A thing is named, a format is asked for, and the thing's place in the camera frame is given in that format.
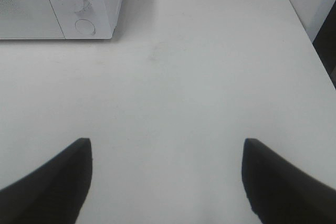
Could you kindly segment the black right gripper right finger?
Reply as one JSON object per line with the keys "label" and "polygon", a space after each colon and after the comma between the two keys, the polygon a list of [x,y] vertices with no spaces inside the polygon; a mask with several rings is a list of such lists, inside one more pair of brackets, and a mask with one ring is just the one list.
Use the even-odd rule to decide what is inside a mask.
{"label": "black right gripper right finger", "polygon": [[261,141],[244,141],[242,181],[262,223],[335,223],[335,190]]}

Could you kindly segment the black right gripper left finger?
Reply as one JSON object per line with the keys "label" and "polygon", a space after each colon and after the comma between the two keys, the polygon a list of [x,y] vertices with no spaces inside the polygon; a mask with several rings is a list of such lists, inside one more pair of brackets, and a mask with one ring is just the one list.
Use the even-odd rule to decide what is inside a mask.
{"label": "black right gripper left finger", "polygon": [[91,142],[80,138],[1,189],[1,223],[75,223],[91,180]]}

